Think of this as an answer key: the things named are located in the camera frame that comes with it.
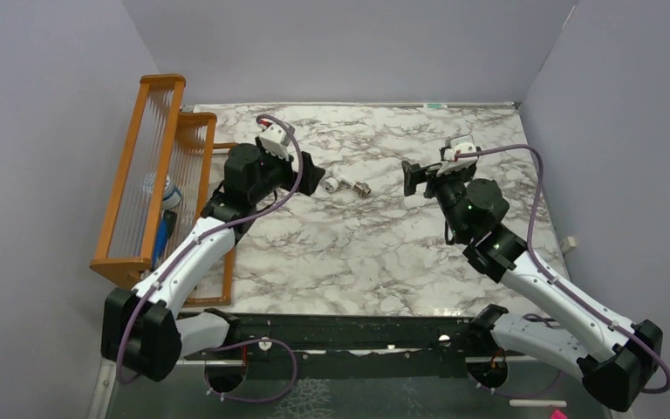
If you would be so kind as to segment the white plastic water faucet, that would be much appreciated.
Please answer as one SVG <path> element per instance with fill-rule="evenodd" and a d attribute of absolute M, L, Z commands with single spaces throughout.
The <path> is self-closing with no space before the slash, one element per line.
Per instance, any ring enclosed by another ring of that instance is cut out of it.
<path fill-rule="evenodd" d="M 345 178 L 328 176 L 322 181 L 322 185 L 327 193 L 333 194 L 341 190 L 349 190 L 354 187 L 354 182 Z"/>

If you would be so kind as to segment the silver hex nut fitting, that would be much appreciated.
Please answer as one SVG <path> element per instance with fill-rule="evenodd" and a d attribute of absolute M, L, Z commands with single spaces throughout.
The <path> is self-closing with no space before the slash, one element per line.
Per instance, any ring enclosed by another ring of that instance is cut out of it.
<path fill-rule="evenodd" d="M 355 182 L 352 185 L 352 190 L 361 198 L 366 198 L 372 193 L 371 188 L 365 182 Z"/>

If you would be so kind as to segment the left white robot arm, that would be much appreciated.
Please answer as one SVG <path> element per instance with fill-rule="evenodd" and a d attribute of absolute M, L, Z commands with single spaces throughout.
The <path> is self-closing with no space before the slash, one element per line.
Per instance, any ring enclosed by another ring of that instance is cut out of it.
<path fill-rule="evenodd" d="M 263 216 L 258 204 L 284 189 L 288 196 L 311 196 L 325 176 L 303 152 L 270 153 L 261 143 L 233 147 L 223 179 L 181 244 L 149 276 L 130 290 L 116 288 L 106 298 L 101 356 L 153 381 L 165 379 L 176 362 L 208 349 L 229 358 L 239 335 L 221 315 L 201 313 L 185 319 L 179 313 L 189 294 L 210 268 L 224 258 Z"/>

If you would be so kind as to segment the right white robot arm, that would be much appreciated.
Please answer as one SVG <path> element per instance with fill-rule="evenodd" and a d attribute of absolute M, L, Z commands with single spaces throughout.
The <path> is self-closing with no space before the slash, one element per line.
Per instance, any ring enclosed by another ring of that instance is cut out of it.
<path fill-rule="evenodd" d="M 550 268 L 527 242 L 503 225 L 509 210 L 497 182 L 474 177 L 476 165 L 401 163 L 405 196 L 418 185 L 440 206 L 449 244 L 482 275 L 523 295 L 558 324 L 550 328 L 487 306 L 475 317 L 468 343 L 478 354 L 497 348 L 543 361 L 579 380 L 607 408 L 625 412 L 643 393 L 658 367 L 662 330 L 634 322 L 594 300 Z"/>

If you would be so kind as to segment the orange wooden dish rack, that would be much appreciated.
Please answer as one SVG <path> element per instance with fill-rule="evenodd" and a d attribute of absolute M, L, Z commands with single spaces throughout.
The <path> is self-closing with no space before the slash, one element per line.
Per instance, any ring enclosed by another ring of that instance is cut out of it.
<path fill-rule="evenodd" d="M 177 73 L 140 78 L 140 88 L 121 150 L 99 241 L 90 263 L 93 271 L 129 290 L 152 269 L 154 240 L 163 209 L 162 192 L 169 175 L 182 194 L 173 236 L 159 266 L 191 231 L 210 196 L 213 156 L 232 142 L 215 140 L 214 113 L 183 110 L 186 80 Z M 142 190 L 146 174 L 155 172 L 154 192 Z"/>

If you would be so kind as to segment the white chalk stick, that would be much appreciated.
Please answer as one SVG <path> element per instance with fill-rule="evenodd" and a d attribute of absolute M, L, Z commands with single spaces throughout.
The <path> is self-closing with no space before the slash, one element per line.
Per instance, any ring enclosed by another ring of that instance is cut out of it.
<path fill-rule="evenodd" d="M 510 399 L 509 405 L 515 408 L 554 408 L 567 407 L 564 400 L 539 400 L 539 399 Z"/>

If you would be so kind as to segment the pink paper scrap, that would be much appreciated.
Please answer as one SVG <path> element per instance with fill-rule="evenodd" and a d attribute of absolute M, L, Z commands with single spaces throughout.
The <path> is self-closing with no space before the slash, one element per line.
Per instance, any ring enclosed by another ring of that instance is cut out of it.
<path fill-rule="evenodd" d="M 550 419 L 568 419 L 568 416 L 561 410 L 556 409 L 551 413 Z"/>

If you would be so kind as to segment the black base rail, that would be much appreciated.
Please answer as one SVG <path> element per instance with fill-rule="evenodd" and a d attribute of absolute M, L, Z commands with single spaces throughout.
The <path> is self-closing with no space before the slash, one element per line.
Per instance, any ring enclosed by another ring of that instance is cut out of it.
<path fill-rule="evenodd" d="M 508 354 L 470 317 L 338 316 L 224 313 L 224 341 L 242 348 L 198 349 L 187 358 L 206 361 L 216 375 L 251 380 L 402 377 L 475 378 L 501 384 Z"/>

